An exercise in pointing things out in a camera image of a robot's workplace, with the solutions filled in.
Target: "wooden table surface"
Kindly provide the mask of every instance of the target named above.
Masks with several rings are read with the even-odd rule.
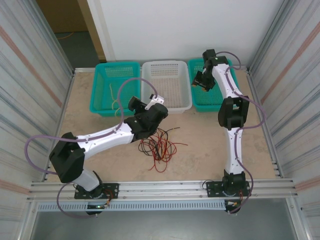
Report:
[[[243,71],[236,72],[239,88],[244,95],[251,92]],[[60,134],[72,132],[75,136],[95,133],[115,126],[116,117],[101,117],[89,110],[94,73],[81,72],[75,76]],[[259,122],[256,108],[250,104],[246,126]],[[100,152],[86,160],[84,165],[98,173],[103,181],[179,181],[217,180],[224,174],[227,159],[224,129],[219,126],[217,112],[196,112],[192,107],[183,114],[170,114],[160,128],[170,131],[177,153],[163,173],[149,170],[153,158],[138,151],[139,142],[119,145]],[[245,130],[242,134],[242,159],[255,179],[275,178],[268,147],[261,128]],[[50,182],[59,182],[56,175],[48,177]]]

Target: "black wire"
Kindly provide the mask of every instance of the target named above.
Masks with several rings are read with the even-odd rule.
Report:
[[[205,185],[206,182],[214,182],[214,181],[212,181],[212,180],[205,180],[205,181],[202,183],[202,188],[205,189],[205,190],[207,190],[206,188],[204,188],[204,185]]]
[[[138,150],[142,153],[144,153],[147,156],[153,156],[152,152],[155,152],[155,159],[157,161],[160,161],[162,159],[162,157],[165,158],[166,161],[169,160],[170,156],[173,154],[173,152],[175,151],[172,147],[172,144],[168,141],[169,139],[169,134],[168,132],[174,129],[179,129],[180,127],[174,127],[171,128],[167,131],[161,129],[161,128],[157,128],[157,131],[160,130],[161,134],[159,135],[159,133],[157,133],[157,137],[159,136],[160,139],[164,139],[166,141],[166,146],[163,144],[159,144],[159,142],[157,142],[156,140],[154,140],[151,137],[145,138],[143,139],[139,145],[138,145]]]

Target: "tangled wire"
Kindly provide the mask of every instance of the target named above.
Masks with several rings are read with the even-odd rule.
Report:
[[[140,141],[138,150],[147,156],[153,157],[153,166],[149,171],[155,168],[158,173],[163,173],[167,169],[168,162],[171,160],[172,156],[177,153],[176,145],[180,144],[188,146],[184,143],[169,141],[168,132],[179,128],[180,127],[175,127],[167,131],[157,128],[154,135]],[[165,168],[162,171],[157,168],[157,163],[160,164],[161,162],[165,163]]]

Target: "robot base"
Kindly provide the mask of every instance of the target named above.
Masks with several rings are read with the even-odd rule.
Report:
[[[75,188],[74,199],[117,199],[118,193],[118,183],[101,183],[93,191],[86,191],[82,186],[77,185]]]
[[[208,198],[214,197],[247,197],[250,191],[249,182],[246,181],[246,175],[242,171],[239,174],[227,173],[224,170],[222,181],[206,182],[206,192]]]

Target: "yellow wire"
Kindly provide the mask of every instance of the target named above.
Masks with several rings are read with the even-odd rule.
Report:
[[[61,39],[66,39],[68,37],[71,37],[72,34],[74,34],[75,32],[73,31],[72,33],[70,33],[68,36],[64,36],[64,37],[60,37],[60,38],[57,38],[58,40],[61,40]]]
[[[112,87],[111,87],[111,83],[109,84],[109,88],[110,88],[110,92],[111,92],[111,98],[113,100],[113,103],[111,105],[111,109],[114,110],[114,104],[117,102],[117,100],[114,98],[114,94],[112,93]],[[118,108],[115,112],[114,112],[114,116],[117,117],[117,112],[120,108]]]

